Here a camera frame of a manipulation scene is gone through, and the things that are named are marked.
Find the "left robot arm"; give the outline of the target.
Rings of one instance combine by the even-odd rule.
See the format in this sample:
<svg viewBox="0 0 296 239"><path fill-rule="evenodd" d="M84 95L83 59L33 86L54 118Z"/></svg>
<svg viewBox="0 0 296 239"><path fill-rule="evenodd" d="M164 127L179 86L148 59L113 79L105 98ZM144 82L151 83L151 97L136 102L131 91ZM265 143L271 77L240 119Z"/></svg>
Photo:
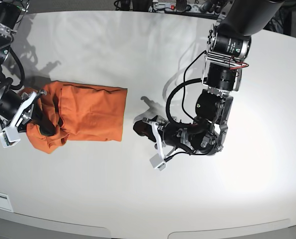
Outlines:
<svg viewBox="0 0 296 239"><path fill-rule="evenodd" d="M281 0L223 0L217 21L209 30L207 48L202 52L204 69L201 78L183 80L169 94L165 117L155 116L135 122L133 129L145 136L158 151L171 146L188 155L214 155L223 149L228 131L227 120L238 91L251 37L261 31L280 9ZM190 123L177 121L170 112L173 97L189 85L204 86Z"/></svg>

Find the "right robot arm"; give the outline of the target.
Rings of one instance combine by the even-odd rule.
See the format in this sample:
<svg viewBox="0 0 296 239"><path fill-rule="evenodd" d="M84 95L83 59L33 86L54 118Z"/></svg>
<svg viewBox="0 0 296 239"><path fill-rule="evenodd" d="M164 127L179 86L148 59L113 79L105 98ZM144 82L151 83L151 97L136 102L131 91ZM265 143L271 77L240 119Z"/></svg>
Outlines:
<svg viewBox="0 0 296 239"><path fill-rule="evenodd" d="M16 113L19 113L19 118L15 121L18 132L26 132L27 125L33 123L38 125L43 136L53 136L55 126L37 104L46 95L43 87L48 82L43 80L36 84L29 80L27 83L24 67L11 47L29 4L28 0L0 0L0 127L9 127ZM2 65L8 57L18 67L18 84L14 84L13 78L6 77L2 72Z"/></svg>

